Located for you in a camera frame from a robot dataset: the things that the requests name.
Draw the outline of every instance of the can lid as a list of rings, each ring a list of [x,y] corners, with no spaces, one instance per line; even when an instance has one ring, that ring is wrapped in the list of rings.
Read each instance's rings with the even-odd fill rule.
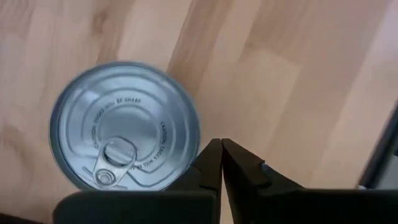
[[[190,97],[142,63],[84,72],[60,95],[50,121],[55,160],[81,189],[164,189],[196,158],[199,143]]]

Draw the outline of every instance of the can tab rivet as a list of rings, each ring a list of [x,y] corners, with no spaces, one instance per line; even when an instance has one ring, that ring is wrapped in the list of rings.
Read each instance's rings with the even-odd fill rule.
[[[111,138],[100,147],[93,179],[101,189],[114,187],[134,165],[136,147],[123,138]]]

